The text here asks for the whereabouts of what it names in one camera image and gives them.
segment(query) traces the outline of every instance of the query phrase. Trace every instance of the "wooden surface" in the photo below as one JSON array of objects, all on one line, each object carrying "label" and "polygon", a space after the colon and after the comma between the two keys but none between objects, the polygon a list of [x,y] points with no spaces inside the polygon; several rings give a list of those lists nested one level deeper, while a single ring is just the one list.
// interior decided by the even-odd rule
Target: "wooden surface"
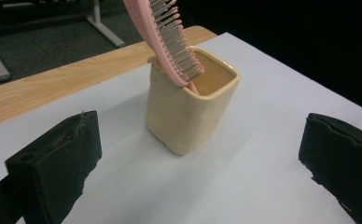
[{"label": "wooden surface", "polygon": [[[216,36],[201,26],[185,32],[191,45]],[[151,56],[154,53],[146,42],[140,42],[0,85],[0,122],[133,70]]]}]

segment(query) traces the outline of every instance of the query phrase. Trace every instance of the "pink hairbrush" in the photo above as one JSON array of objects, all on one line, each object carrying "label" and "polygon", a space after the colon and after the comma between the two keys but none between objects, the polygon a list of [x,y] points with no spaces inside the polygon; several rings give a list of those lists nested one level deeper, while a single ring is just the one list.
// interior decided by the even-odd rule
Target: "pink hairbrush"
[{"label": "pink hairbrush", "polygon": [[155,52],[167,77],[198,93],[191,81],[204,68],[189,47],[176,0],[123,0],[141,37]]}]

